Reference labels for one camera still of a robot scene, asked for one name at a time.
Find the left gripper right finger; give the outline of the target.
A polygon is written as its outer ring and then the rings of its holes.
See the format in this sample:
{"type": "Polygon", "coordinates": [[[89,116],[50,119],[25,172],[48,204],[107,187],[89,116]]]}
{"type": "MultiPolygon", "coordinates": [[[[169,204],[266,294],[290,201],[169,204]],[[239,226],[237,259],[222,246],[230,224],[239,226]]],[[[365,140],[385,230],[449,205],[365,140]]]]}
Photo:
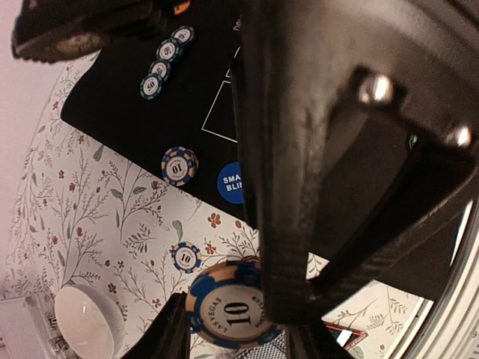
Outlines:
{"type": "Polygon", "coordinates": [[[322,322],[285,327],[287,359],[348,359],[322,322]]]}

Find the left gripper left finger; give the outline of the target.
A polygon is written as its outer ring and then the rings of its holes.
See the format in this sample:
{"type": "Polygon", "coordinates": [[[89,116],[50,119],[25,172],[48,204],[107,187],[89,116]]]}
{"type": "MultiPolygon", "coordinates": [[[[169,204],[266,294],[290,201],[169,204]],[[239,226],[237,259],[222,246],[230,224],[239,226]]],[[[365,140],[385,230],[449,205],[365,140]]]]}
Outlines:
{"type": "Polygon", "coordinates": [[[186,293],[174,293],[125,359],[188,359],[190,340],[186,293]]]}

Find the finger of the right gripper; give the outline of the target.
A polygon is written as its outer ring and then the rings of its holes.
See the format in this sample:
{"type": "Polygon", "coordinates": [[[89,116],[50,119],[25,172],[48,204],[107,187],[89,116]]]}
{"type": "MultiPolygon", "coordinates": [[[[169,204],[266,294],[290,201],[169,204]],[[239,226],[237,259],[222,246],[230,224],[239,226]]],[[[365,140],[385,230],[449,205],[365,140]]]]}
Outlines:
{"type": "Polygon", "coordinates": [[[23,1],[10,48],[15,59],[70,61],[124,39],[162,33],[181,1],[23,1]]]}
{"type": "Polygon", "coordinates": [[[306,323],[478,196],[478,3],[240,10],[234,110],[266,317],[306,323]]]}

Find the blue orange 10 chip stack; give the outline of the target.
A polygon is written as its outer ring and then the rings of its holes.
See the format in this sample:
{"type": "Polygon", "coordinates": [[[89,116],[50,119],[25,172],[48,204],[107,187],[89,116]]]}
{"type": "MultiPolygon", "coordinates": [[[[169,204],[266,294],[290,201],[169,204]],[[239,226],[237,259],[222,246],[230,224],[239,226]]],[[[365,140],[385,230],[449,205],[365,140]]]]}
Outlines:
{"type": "Polygon", "coordinates": [[[201,267],[199,248],[190,242],[180,242],[172,248],[171,258],[176,270],[191,274],[201,267]]]}

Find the green 50 chip row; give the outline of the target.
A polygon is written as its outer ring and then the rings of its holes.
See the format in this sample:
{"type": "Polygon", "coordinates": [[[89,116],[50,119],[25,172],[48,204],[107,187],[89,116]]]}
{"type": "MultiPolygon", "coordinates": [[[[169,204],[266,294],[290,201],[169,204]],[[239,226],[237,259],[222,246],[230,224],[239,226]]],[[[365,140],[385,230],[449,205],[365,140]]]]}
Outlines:
{"type": "Polygon", "coordinates": [[[192,26],[182,25],[157,46],[156,58],[150,64],[148,73],[139,86],[139,93],[143,99],[152,100],[158,97],[171,75],[172,64],[180,60],[185,48],[192,44],[195,36],[192,26]]]}

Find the blue small blind button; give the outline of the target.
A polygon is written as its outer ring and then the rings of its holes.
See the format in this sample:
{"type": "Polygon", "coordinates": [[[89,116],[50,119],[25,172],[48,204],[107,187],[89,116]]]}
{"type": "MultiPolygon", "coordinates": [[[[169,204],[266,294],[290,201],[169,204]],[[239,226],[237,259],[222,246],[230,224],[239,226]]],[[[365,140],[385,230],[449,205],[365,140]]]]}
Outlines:
{"type": "Polygon", "coordinates": [[[244,203],[239,162],[231,162],[219,171],[217,190],[221,197],[229,203],[244,203]]]}

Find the orange big blind button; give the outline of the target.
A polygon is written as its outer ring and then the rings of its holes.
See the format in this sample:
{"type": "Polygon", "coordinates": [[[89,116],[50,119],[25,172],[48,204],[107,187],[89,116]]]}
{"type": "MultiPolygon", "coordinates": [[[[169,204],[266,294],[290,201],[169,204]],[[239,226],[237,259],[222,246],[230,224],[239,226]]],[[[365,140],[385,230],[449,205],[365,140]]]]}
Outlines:
{"type": "Polygon", "coordinates": [[[179,4],[176,4],[174,6],[174,15],[178,16],[184,13],[185,11],[187,11],[188,8],[190,7],[190,4],[191,4],[190,0],[183,0],[179,4]]]}

